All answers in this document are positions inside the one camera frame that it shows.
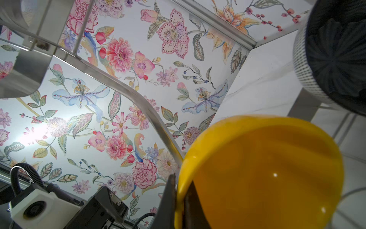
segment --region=blue lily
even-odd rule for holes
[[[196,89],[196,96],[199,103],[188,102],[182,107],[182,112],[191,112],[198,114],[201,111],[207,112],[211,107],[220,107],[219,98],[224,96],[228,90],[228,81],[217,87],[216,91],[211,95],[206,88],[200,87]]]
[[[91,106],[97,115],[97,122],[100,122],[103,117],[103,111],[96,105],[97,99],[107,96],[110,88],[105,85],[100,85],[94,91],[88,92],[89,88],[82,79],[73,79],[72,81],[75,83],[72,87],[74,88],[74,93],[77,95],[71,95],[66,90],[60,89],[53,92],[52,97],[60,100],[66,106],[76,104],[80,109],[85,105]]]

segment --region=metal bar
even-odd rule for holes
[[[180,167],[182,165],[183,158],[181,156],[182,152],[180,151],[180,147],[173,139],[172,135],[169,133],[168,128],[165,126],[159,114],[140,93],[122,83],[121,81],[117,80],[116,78],[112,77],[108,73],[90,64],[89,62],[86,62],[83,59],[78,59],[75,56],[68,55],[60,49],[56,50],[54,56],[71,65],[72,67],[82,71],[88,76],[96,79],[102,84],[119,92],[121,95],[136,104],[149,119],[150,123],[153,125],[154,129],[158,133],[159,137],[162,139],[163,143],[173,156],[178,166]]]
[[[196,3],[193,0],[172,0],[174,3],[178,4],[180,7],[186,9],[188,12],[199,17],[202,21],[209,24],[215,30],[220,31],[224,36],[230,38],[231,40],[237,42],[247,51],[252,50],[257,44],[256,41],[251,39],[249,36],[243,34],[226,21],[222,20],[214,13]]]
[[[89,6],[88,6],[88,10],[86,12],[86,15],[85,15],[85,18],[84,18],[84,22],[83,22],[83,25],[81,26],[81,29],[80,29],[80,32],[79,32],[79,36],[78,36],[78,39],[76,40],[76,43],[75,43],[75,47],[74,47],[74,50],[73,50],[73,54],[74,56],[80,58],[78,56],[78,47],[80,45],[80,42],[81,42],[81,38],[83,37],[84,35],[84,31],[85,31],[85,27],[86,27],[86,24],[89,20],[89,16],[90,16],[90,13],[92,11],[92,8],[93,8],[93,4],[94,4],[94,0],[90,0],[89,2]]]

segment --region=white flower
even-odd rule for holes
[[[67,134],[67,122],[63,118],[54,117],[48,121],[48,131],[53,137],[61,137]]]
[[[158,174],[165,180],[168,179],[170,174],[178,171],[178,165],[168,151],[163,151],[156,159],[158,160],[156,162]]]

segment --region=pink peony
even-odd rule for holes
[[[153,10],[141,10],[141,20],[154,23],[158,18],[158,13]]]
[[[71,29],[76,35],[79,33],[84,33],[81,30],[83,21],[86,15],[86,10],[88,9],[90,0],[75,0],[74,5],[71,8],[70,15],[67,19],[66,25]],[[94,32],[94,26],[98,24],[98,8],[95,3],[92,6],[89,20],[86,24],[85,31],[87,33]]]
[[[151,73],[154,68],[155,65],[144,54],[140,52],[135,53],[134,70],[140,79],[144,78],[144,75]]]
[[[107,49],[107,60],[109,65],[112,66],[116,71],[126,72],[131,69],[133,51],[123,38],[112,39],[108,43]]]
[[[132,168],[135,185],[141,189],[153,185],[156,181],[156,172],[156,166],[151,161],[144,158],[142,162],[136,162],[136,166]]]
[[[99,150],[100,152],[103,152],[105,146],[105,137],[100,131],[98,131],[96,135],[92,136],[88,140],[88,143],[95,149]]]
[[[9,112],[3,113],[3,110],[0,109],[0,126],[2,125],[3,128],[5,126],[10,126],[11,117],[9,116]]]
[[[170,21],[164,23],[157,31],[157,34],[163,41],[162,53],[172,54],[175,52],[184,59],[188,52],[189,37],[180,12],[173,9],[170,14]]]
[[[131,173],[117,173],[115,175],[116,189],[127,195],[134,190],[134,180]]]
[[[113,160],[122,159],[127,153],[126,141],[120,136],[113,135],[107,141],[107,152]]]
[[[122,0],[98,0],[98,9],[103,16],[121,18],[124,16]]]

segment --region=pink flower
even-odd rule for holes
[[[140,52],[135,53],[134,70],[140,79],[144,78],[144,75],[151,73],[154,68],[155,65],[144,54]]]
[[[103,32],[98,32],[96,35],[95,35],[95,39],[97,40],[97,42],[101,45],[103,44],[107,39],[105,38],[105,33]]]
[[[0,126],[2,125],[3,128],[5,126],[10,126],[11,117],[9,116],[9,112],[3,113],[3,110],[0,109]]]
[[[136,166],[132,168],[135,185],[141,189],[153,185],[156,181],[156,172],[156,166],[151,161],[144,158],[142,162],[136,162]]]
[[[3,26],[3,28],[1,29],[1,33],[6,32],[6,38],[8,39],[8,41],[10,41],[10,36],[12,34],[11,30],[8,29],[6,26]]]
[[[122,0],[98,0],[98,9],[103,16],[112,18],[124,16]]]
[[[188,145],[192,145],[194,140],[200,135],[201,132],[195,126],[189,127],[186,131],[183,132],[183,139],[186,141]]]
[[[132,65],[131,56],[133,56],[131,46],[123,38],[120,37],[118,41],[113,38],[108,43],[107,60],[116,71],[129,71]]]
[[[126,141],[120,136],[113,135],[107,141],[107,152],[113,160],[122,159],[127,153]]]
[[[113,133],[116,133],[117,131],[119,131],[119,133],[121,135],[121,134],[123,134],[123,129],[127,129],[127,126],[123,125],[127,121],[127,117],[125,119],[124,113],[121,112],[121,119],[118,117],[118,115],[116,115],[116,119],[117,119],[117,122],[112,122],[112,126],[118,126],[118,127],[113,129]]]
[[[180,12],[173,9],[170,14],[170,22],[164,23],[157,31],[157,34],[163,41],[162,53],[172,54],[175,52],[184,59],[188,52],[189,37]]]
[[[185,84],[183,82],[178,83],[178,87],[177,88],[184,88],[187,89]]]
[[[153,207],[152,209],[150,209],[151,213],[156,213],[158,211],[158,209],[156,207]]]
[[[133,163],[135,161],[135,157],[133,155],[130,155],[130,156],[127,157],[127,161],[129,163]]]
[[[99,56],[100,56],[100,58],[104,59],[104,58],[105,58],[106,53],[107,53],[107,51],[105,50],[105,48],[104,48],[104,47],[103,47],[103,48],[101,48],[101,49],[99,50]]]
[[[249,7],[247,7],[247,10],[245,11],[248,15],[251,15],[253,13],[253,10]]]
[[[12,69],[13,69],[13,62],[11,61],[4,62],[4,65],[0,63],[0,80],[5,78]]]
[[[153,99],[148,99],[146,96],[144,98],[154,107],[156,112],[160,111],[159,107],[156,106],[156,102]],[[127,119],[131,119],[131,123],[134,126],[140,125],[140,130],[149,128],[149,120],[146,118],[145,114],[142,113],[140,108],[138,108],[135,104],[133,104],[134,107],[130,107],[130,111],[132,113],[127,115]]]
[[[116,189],[127,195],[134,190],[134,179],[131,173],[117,173],[115,175]]]
[[[173,69],[172,67],[169,67],[169,70],[165,70],[165,73],[167,74],[167,79],[170,79],[171,82],[174,82],[175,79],[178,79],[178,75],[176,74],[178,69]]]
[[[153,10],[141,10],[141,20],[154,23],[158,18],[158,13]]]
[[[287,12],[288,12],[288,14],[294,14],[295,13],[295,10],[293,10],[293,9],[290,8],[290,9],[287,10]]]
[[[99,150],[100,152],[103,152],[105,146],[105,137],[100,131],[98,131],[96,135],[92,136],[88,140],[88,143],[95,149]]]
[[[80,31],[81,26],[83,25],[83,21],[86,15],[86,10],[88,9],[90,0],[75,0],[74,5],[71,8],[70,15],[67,19],[66,25],[74,31],[76,35],[79,33],[84,33],[84,31]],[[98,24],[98,8],[95,3],[92,6],[90,17],[85,27],[85,31],[87,33],[94,32],[94,26]]]
[[[0,146],[2,146],[4,142],[9,139],[9,133],[10,132],[7,132],[6,130],[0,130]]]
[[[156,73],[158,76],[157,81],[160,82],[160,85],[162,86],[168,86],[170,87],[170,78],[168,78],[168,75],[166,73],[163,73],[162,71],[160,73]]]

